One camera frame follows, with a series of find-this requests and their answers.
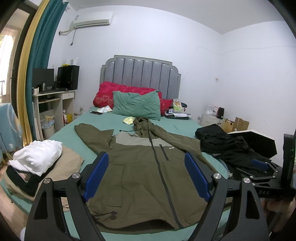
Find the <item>desk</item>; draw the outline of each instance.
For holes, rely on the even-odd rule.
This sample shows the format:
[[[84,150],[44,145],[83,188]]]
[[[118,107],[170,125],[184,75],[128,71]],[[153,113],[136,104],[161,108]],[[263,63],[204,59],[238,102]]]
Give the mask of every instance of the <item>desk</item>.
[[[46,100],[39,99],[41,96],[47,96],[48,98]],[[66,110],[66,114],[72,114],[74,118],[74,97],[75,91],[59,91],[33,95],[34,117],[37,120],[37,127],[35,127],[35,130],[39,132],[41,141],[43,141],[44,138],[40,124],[39,104],[51,104],[54,112],[54,128],[59,131],[64,127],[63,110]]]

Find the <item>drawstring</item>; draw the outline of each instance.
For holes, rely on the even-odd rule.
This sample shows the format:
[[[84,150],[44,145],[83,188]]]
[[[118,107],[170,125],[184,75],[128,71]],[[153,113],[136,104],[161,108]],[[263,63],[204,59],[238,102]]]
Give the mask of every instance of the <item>drawstring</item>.
[[[118,212],[112,211],[112,212],[109,212],[109,213],[101,213],[101,214],[98,214],[98,215],[96,215],[96,216],[100,217],[100,216],[104,216],[104,215],[106,215],[106,214],[116,215],[116,214],[118,214]]]
[[[137,129],[137,130],[132,130],[132,131],[139,131],[139,130],[141,130],[142,128],[140,128],[140,129]],[[124,130],[119,130],[119,131],[124,131]],[[124,132],[130,132],[130,131],[124,131]]]

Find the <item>black umbrella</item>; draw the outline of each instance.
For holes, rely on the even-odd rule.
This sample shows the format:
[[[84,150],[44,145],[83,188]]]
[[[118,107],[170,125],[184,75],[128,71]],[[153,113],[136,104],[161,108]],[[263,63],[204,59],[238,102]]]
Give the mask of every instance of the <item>black umbrella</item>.
[[[234,131],[228,134],[233,137],[242,136],[249,147],[264,157],[271,158],[277,154],[275,140],[255,130]]]

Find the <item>human hand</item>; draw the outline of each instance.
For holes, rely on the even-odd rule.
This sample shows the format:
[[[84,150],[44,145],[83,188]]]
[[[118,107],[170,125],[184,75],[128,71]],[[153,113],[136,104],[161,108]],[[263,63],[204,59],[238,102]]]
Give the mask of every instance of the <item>human hand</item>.
[[[291,217],[295,210],[295,198],[293,201],[275,201],[263,199],[261,205],[264,211],[264,215],[267,217],[269,211],[280,213],[280,218],[277,224],[274,226],[273,232],[279,232],[286,225],[287,221]]]

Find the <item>window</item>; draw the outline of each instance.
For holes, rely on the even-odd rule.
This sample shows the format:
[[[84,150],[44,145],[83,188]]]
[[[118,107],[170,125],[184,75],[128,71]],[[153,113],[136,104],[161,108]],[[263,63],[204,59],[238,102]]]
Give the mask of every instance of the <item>window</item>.
[[[0,33],[0,103],[11,102],[11,77],[15,51],[29,15],[17,9]]]

